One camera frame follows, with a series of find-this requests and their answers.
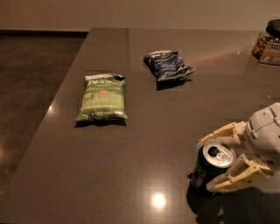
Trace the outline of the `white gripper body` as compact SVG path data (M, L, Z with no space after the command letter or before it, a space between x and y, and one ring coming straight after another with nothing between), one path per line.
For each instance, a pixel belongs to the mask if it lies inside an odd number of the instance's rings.
M280 103L256 111L247 121L246 135L265 160L280 163Z

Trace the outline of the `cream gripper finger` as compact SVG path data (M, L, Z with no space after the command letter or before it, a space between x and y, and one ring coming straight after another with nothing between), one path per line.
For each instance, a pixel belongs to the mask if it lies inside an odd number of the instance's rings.
M243 147L245 141L243 133L245 131L246 124L246 122L231 122L202 137L197 142L196 147L201 148L209 141L222 142L232 148Z
M231 193L256 186L270 179L273 169L259 157L249 160L241 154L227 171L206 184L212 193Z

